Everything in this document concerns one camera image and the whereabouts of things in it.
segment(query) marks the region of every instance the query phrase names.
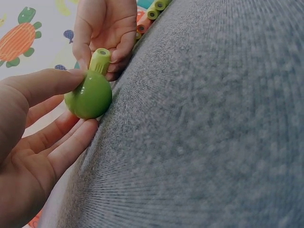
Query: finger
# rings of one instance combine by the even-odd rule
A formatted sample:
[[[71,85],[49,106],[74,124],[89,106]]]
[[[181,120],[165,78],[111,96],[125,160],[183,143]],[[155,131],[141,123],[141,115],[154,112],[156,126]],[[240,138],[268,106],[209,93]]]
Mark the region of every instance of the finger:
[[[121,71],[116,73],[106,73],[105,78],[108,80],[108,82],[113,82],[119,79],[120,75],[122,74]]]
[[[65,94],[74,90],[84,79],[81,70],[70,71],[46,69],[32,74],[12,76],[2,81],[3,85],[12,88],[24,99],[25,112],[55,95]]]
[[[57,180],[89,146],[97,128],[97,120],[87,120],[67,141],[47,156]]]
[[[50,111],[54,110],[63,101],[63,98],[64,98],[63,95],[57,95],[30,108],[28,111],[28,117],[25,127],[26,128],[30,127],[38,119],[45,116]]]
[[[84,119],[80,119],[65,136],[63,136],[58,142],[54,143],[50,148],[41,151],[40,154],[48,156],[53,150],[68,140],[84,122]]]
[[[26,143],[26,145],[35,153],[39,153],[64,137],[78,120],[78,117],[74,116],[69,111],[66,111],[42,130],[21,139],[18,147],[24,147]]]
[[[115,73],[115,72],[124,70],[126,68],[126,66],[129,64],[130,58],[131,58],[131,55],[129,54],[123,61],[121,61],[119,63],[111,63],[108,68],[108,72]]]
[[[91,60],[90,43],[99,35],[105,19],[106,5],[100,0],[80,0],[74,26],[73,54],[82,70]]]
[[[134,47],[136,30],[124,34],[111,56],[111,63],[118,63],[129,55]]]

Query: blue fruit print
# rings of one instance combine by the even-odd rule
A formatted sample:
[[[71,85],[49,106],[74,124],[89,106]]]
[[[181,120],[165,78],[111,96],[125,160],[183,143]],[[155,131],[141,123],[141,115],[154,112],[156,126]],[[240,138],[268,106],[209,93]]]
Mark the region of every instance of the blue fruit print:
[[[67,70],[63,65],[56,65],[55,69],[57,69],[57,70]]]
[[[69,44],[73,43],[74,32],[72,30],[66,30],[63,35],[70,40]]]

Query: orange toy piece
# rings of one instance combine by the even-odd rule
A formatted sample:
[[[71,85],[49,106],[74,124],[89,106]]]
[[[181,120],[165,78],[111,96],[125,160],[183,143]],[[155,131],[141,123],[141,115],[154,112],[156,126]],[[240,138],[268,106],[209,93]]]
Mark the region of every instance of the orange toy piece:
[[[146,33],[152,23],[153,21],[150,20],[147,13],[145,13],[137,23],[137,31],[142,34]]]
[[[143,9],[141,9],[140,7],[137,7],[137,18],[136,18],[136,22],[139,22],[139,20],[142,18],[142,16],[144,15],[145,11]]]

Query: hand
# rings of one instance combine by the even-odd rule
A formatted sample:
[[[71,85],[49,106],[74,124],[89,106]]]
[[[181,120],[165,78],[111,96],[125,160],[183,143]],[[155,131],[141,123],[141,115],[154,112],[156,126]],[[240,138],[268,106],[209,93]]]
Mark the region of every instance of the hand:
[[[114,81],[127,66],[136,36],[136,0],[80,0],[74,28],[73,53],[87,70],[98,48],[112,52],[106,78]]]
[[[87,148],[97,121],[66,111],[28,137],[25,128],[50,112],[83,80],[80,70],[43,70],[0,81],[0,227],[22,227]]]

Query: green turtle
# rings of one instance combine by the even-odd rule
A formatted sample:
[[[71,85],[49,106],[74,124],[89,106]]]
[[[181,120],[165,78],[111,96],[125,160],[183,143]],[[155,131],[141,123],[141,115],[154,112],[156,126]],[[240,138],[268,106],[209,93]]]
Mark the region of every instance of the green turtle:
[[[41,32],[36,29],[41,27],[40,22],[31,24],[36,10],[25,7],[18,16],[18,23],[16,27],[11,29],[0,40],[0,66],[6,62],[6,67],[15,67],[20,63],[19,56],[31,56],[34,53],[32,44],[34,39],[41,37]]]

